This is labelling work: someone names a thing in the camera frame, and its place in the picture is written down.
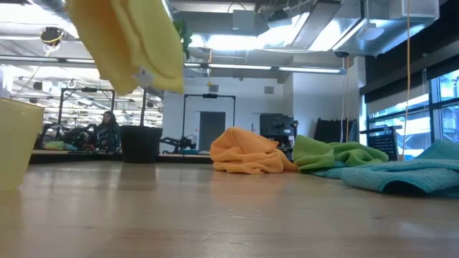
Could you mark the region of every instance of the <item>white wall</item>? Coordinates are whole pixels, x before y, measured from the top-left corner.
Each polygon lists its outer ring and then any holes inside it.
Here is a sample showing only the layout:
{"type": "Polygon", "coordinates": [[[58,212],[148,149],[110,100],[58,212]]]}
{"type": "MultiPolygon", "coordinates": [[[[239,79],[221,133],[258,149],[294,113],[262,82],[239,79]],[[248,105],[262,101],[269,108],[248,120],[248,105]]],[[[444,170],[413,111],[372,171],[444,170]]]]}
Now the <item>white wall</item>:
{"type": "MultiPolygon", "coordinates": [[[[247,78],[243,81],[234,78],[212,78],[212,84],[219,85],[219,95],[236,96],[235,125],[258,133],[260,113],[283,113],[283,85],[276,79],[247,78]],[[274,95],[265,94],[265,86],[274,87],[274,95]]],[[[209,92],[207,78],[185,80],[185,94],[204,94],[209,92]]],[[[195,135],[199,144],[199,117],[201,111],[226,112],[226,128],[232,126],[232,99],[186,99],[185,134],[195,135]]],[[[180,138],[183,124],[184,96],[172,92],[164,94],[163,137],[180,138]]],[[[161,144],[161,151],[172,151],[170,145],[161,144]]]]}
{"type": "Polygon", "coordinates": [[[284,82],[283,86],[284,114],[293,115],[293,74],[284,82]]]}
{"type": "MultiPolygon", "coordinates": [[[[365,57],[355,57],[354,65],[349,68],[349,91],[351,93],[349,116],[359,119],[359,131],[366,130],[366,103],[365,97],[361,96],[359,89],[366,85],[366,74],[365,74],[365,57]]],[[[359,142],[366,145],[366,135],[360,135],[359,142]]]]}
{"type": "Polygon", "coordinates": [[[342,75],[293,75],[293,115],[298,134],[313,137],[317,119],[341,119],[342,96],[346,92],[342,75]]]}

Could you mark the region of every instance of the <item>metal frame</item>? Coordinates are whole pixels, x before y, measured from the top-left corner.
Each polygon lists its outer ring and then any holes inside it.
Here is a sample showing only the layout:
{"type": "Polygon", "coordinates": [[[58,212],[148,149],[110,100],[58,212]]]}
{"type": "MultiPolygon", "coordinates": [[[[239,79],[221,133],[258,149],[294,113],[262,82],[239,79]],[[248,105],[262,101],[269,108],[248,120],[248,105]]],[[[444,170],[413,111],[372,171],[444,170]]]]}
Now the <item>metal frame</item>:
{"type": "Polygon", "coordinates": [[[219,98],[219,97],[230,97],[233,100],[233,105],[232,105],[232,126],[235,126],[235,121],[236,121],[236,96],[231,96],[231,95],[217,95],[217,94],[185,94],[184,96],[184,113],[183,113],[183,123],[181,124],[181,136],[185,136],[185,111],[186,111],[186,98],[187,97],[203,97],[203,98],[219,98]]]}
{"type": "Polygon", "coordinates": [[[80,92],[111,92],[112,93],[112,106],[111,106],[111,111],[113,112],[113,109],[115,108],[115,90],[99,90],[96,88],[79,88],[79,89],[71,89],[71,88],[62,88],[60,92],[60,103],[59,103],[59,116],[57,118],[57,124],[60,125],[62,122],[62,109],[64,107],[64,101],[66,101],[64,93],[66,91],[80,91],[80,92]]]}
{"type": "Polygon", "coordinates": [[[145,119],[145,109],[146,109],[146,90],[143,89],[142,111],[141,111],[141,126],[143,126],[143,120],[145,119]]]}

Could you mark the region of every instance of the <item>microfiber cloth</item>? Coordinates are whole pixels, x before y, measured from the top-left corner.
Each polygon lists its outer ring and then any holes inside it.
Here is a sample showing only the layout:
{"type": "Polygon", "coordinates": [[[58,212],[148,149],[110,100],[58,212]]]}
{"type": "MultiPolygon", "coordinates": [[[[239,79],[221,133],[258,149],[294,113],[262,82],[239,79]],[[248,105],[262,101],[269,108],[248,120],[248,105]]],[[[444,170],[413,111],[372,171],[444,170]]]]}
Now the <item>microfiber cloth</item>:
{"type": "Polygon", "coordinates": [[[118,94],[138,85],[183,92],[183,49],[161,1],[67,0],[66,10],[118,94]]]}
{"type": "Polygon", "coordinates": [[[413,161],[335,168],[317,176],[340,178],[350,186],[386,194],[459,198],[459,144],[436,140],[413,161]]]}
{"type": "Polygon", "coordinates": [[[300,172],[309,173],[317,169],[337,166],[360,166],[383,163],[389,160],[386,153],[360,143],[323,143],[299,135],[293,147],[293,160],[300,172]]]}
{"type": "Polygon", "coordinates": [[[285,154],[277,149],[278,142],[241,128],[228,128],[210,147],[214,168],[228,173],[281,173],[297,171],[285,154]]]}

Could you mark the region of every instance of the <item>green towel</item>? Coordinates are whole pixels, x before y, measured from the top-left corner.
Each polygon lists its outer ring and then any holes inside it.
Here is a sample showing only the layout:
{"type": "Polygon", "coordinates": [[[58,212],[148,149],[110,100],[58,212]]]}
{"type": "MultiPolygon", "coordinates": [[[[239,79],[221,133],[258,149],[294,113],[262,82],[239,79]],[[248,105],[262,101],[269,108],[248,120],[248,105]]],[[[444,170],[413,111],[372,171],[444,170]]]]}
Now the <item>green towel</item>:
{"type": "Polygon", "coordinates": [[[386,153],[360,143],[323,143],[303,135],[296,138],[293,160],[300,172],[338,166],[360,166],[387,162],[386,153]]]}

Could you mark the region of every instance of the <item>power cable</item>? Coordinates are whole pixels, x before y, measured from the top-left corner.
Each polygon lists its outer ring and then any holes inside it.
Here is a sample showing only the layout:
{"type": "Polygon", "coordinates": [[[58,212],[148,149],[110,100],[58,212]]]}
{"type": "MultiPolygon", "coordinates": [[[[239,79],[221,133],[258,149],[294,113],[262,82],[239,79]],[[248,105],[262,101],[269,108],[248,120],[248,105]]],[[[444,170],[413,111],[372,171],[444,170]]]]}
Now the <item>power cable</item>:
{"type": "Polygon", "coordinates": [[[228,6],[228,11],[227,11],[227,13],[230,12],[231,6],[233,6],[233,4],[239,4],[240,6],[242,6],[242,8],[244,8],[245,11],[247,11],[247,8],[245,8],[245,6],[244,6],[243,4],[241,4],[241,3],[238,2],[238,1],[233,1],[233,2],[228,6]]]}
{"type": "Polygon", "coordinates": [[[350,63],[350,59],[349,59],[349,56],[347,57],[347,73],[346,73],[346,80],[347,80],[347,89],[346,89],[346,118],[347,118],[347,122],[346,122],[346,142],[348,143],[349,142],[349,63],[350,63]]]}
{"type": "Polygon", "coordinates": [[[407,121],[408,121],[408,101],[410,100],[410,86],[411,86],[411,40],[410,40],[410,26],[411,26],[411,19],[410,19],[410,12],[411,12],[411,0],[408,0],[408,10],[407,10],[407,106],[404,110],[404,127],[403,127],[403,151],[402,151],[402,158],[403,161],[405,160],[404,157],[404,150],[406,147],[406,139],[407,139],[407,121]]]}
{"type": "MultiPolygon", "coordinates": [[[[44,57],[48,57],[52,52],[54,52],[55,50],[51,49],[50,51],[46,52],[46,54],[44,55],[44,57]]],[[[42,68],[42,65],[43,65],[43,62],[40,62],[38,64],[38,67],[37,69],[35,70],[34,74],[29,78],[29,80],[27,80],[26,84],[24,86],[22,86],[22,88],[11,98],[15,98],[17,97],[17,95],[21,94],[22,91],[27,87],[27,85],[34,79],[35,75],[37,75],[38,73],[38,70],[40,70],[40,68],[42,68]]]]}

